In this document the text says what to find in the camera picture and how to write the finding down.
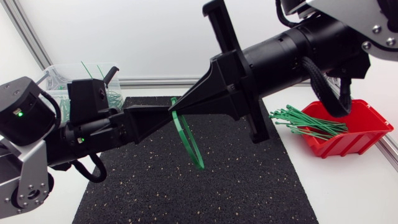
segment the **green plastic ring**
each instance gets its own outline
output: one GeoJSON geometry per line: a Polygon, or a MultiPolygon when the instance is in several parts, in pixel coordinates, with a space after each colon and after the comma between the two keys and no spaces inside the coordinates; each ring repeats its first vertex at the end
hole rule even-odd
{"type": "MultiPolygon", "coordinates": [[[[173,105],[175,104],[175,102],[177,102],[176,97],[173,97],[171,100],[172,100],[173,105]]],[[[182,143],[184,144],[185,148],[187,149],[189,156],[191,157],[191,159],[192,159],[193,163],[196,165],[196,167],[198,169],[203,170],[205,168],[205,165],[203,163],[203,159],[201,158],[197,143],[195,142],[192,132],[190,131],[190,129],[188,127],[187,121],[185,120],[183,115],[177,115],[176,111],[173,111],[172,115],[173,115],[175,127],[177,128],[178,134],[180,135],[182,143]],[[184,133],[184,130],[180,124],[180,120],[178,118],[180,118],[182,120],[185,131],[187,132],[188,137],[191,139],[191,143],[192,143],[193,148],[195,149],[196,155],[192,150],[191,144],[189,143],[189,141],[184,133]]]]}

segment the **red plastic bin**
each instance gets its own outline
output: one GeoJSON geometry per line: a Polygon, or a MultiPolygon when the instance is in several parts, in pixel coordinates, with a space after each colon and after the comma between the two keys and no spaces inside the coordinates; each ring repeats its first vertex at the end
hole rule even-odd
{"type": "Polygon", "coordinates": [[[311,103],[303,112],[314,118],[337,121],[347,125],[348,133],[339,134],[327,141],[303,135],[315,155],[322,158],[334,155],[345,156],[349,153],[362,155],[385,134],[394,130],[391,124],[363,100],[353,100],[351,113],[343,118],[334,118],[329,115],[320,101],[311,103]]]}

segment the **black rubber mat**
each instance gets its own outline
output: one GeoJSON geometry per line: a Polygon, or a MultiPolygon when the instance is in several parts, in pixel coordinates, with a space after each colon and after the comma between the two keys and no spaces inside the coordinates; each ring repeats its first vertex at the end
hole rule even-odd
{"type": "MultiPolygon", "coordinates": [[[[170,105],[170,97],[125,106],[170,105]]],[[[108,178],[89,183],[74,223],[318,223],[270,119],[253,144],[245,120],[186,116],[205,170],[196,170],[169,123],[138,145],[101,155],[108,178]]]]}

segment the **aluminum frame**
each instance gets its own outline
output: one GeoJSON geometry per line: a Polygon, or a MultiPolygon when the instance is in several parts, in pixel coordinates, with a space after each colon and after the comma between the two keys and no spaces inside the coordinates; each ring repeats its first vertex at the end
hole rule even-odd
{"type": "Polygon", "coordinates": [[[26,44],[33,58],[35,58],[39,67],[44,70],[52,65],[52,61],[45,51],[42,43],[37,37],[32,25],[30,24],[21,4],[18,0],[0,0],[3,8],[6,10],[10,20],[17,29],[22,40],[26,44]]]}

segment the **screw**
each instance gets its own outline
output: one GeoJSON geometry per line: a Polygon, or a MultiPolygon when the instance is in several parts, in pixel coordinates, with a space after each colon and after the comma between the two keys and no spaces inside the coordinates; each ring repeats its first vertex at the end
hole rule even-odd
{"type": "Polygon", "coordinates": [[[101,100],[104,100],[104,99],[105,99],[105,93],[104,93],[104,90],[102,90],[102,89],[99,89],[99,97],[101,98],[101,100]]]}
{"type": "Polygon", "coordinates": [[[386,44],[387,44],[388,46],[393,46],[394,44],[396,44],[396,39],[393,38],[393,37],[389,37],[389,38],[387,39],[386,44]]]}
{"type": "Polygon", "coordinates": [[[374,34],[378,34],[381,32],[381,26],[380,25],[375,25],[372,29],[374,34]]]}
{"type": "Polygon", "coordinates": [[[369,50],[371,48],[372,44],[369,41],[365,41],[362,44],[362,48],[365,50],[369,50]]]}

